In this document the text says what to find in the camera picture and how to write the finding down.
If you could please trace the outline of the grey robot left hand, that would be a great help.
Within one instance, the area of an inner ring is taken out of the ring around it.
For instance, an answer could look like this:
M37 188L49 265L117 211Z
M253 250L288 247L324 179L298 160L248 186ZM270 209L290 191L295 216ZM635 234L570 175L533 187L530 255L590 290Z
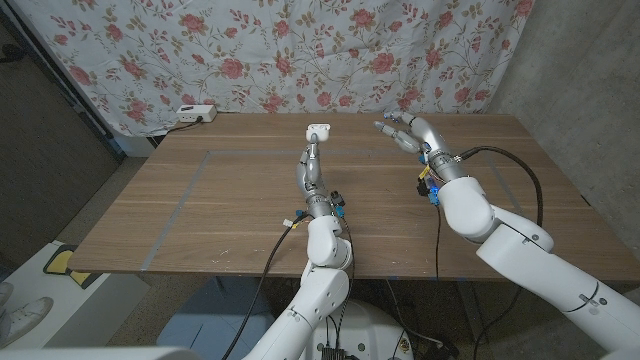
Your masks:
M305 133L307 145L296 167L298 188L313 218L335 216L336 210L321 171L320 143L329 138L328 124L311 124Z

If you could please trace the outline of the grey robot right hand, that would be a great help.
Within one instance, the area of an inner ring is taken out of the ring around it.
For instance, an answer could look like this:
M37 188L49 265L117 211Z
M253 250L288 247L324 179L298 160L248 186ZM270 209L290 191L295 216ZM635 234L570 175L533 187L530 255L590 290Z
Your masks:
M398 130L381 121L375 121L374 127L392 138L403 151L422 155L426 164L445 183L468 176L468 172L454 159L454 153L441 133L426 119L406 112L384 113L383 117L405 124L408 129Z

